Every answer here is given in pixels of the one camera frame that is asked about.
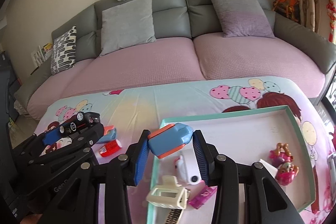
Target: black cabinet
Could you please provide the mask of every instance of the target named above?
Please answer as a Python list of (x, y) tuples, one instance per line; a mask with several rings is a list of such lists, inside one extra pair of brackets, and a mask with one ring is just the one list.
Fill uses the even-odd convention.
[(7, 92), (7, 104), (9, 110), (9, 116), (13, 121), (16, 121), (19, 113), (14, 108), (14, 93), (20, 88), (20, 83), (16, 74), (13, 70), (12, 63), (5, 52), (0, 53), (0, 68), (7, 68), (10, 71), (9, 82), (8, 82), (8, 92)]

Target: sofa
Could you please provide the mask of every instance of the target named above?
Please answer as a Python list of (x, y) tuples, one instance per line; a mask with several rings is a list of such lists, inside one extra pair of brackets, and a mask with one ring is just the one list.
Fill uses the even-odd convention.
[(223, 38), (210, 0), (152, 0), (153, 43), (99, 57), (102, 11), (127, 1), (100, 0), (51, 33), (77, 26), (76, 65), (51, 76), (50, 59), (15, 97), (34, 119), (70, 96), (184, 81), (279, 76), (295, 82), (317, 104), (335, 72), (336, 47), (258, 0), (275, 39)]

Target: blue toy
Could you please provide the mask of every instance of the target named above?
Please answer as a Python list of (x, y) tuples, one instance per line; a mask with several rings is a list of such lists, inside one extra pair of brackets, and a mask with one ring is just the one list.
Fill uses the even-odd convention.
[(63, 138), (59, 128), (59, 126), (53, 128), (44, 136), (44, 139), (42, 140), (44, 145), (53, 145), (55, 142)]
[(148, 135), (148, 146), (152, 153), (162, 159), (190, 142), (193, 129), (190, 126), (177, 122)]
[(104, 127), (104, 136), (102, 136), (97, 143), (108, 143), (117, 138), (117, 130), (114, 126)]

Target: blue and orange toy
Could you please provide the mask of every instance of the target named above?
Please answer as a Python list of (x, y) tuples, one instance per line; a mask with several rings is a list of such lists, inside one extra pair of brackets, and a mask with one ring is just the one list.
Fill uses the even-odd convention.
[(154, 155), (162, 159), (188, 144), (193, 132), (193, 129), (185, 124), (170, 123), (148, 135), (148, 146)]

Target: black toy car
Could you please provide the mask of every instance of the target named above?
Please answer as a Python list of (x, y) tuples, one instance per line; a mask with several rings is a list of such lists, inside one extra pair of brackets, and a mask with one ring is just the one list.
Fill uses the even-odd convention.
[(63, 135), (69, 135), (75, 133), (84, 128), (90, 127), (95, 123), (100, 122), (100, 114), (96, 112), (78, 112), (70, 119), (66, 120), (59, 127), (60, 133)]

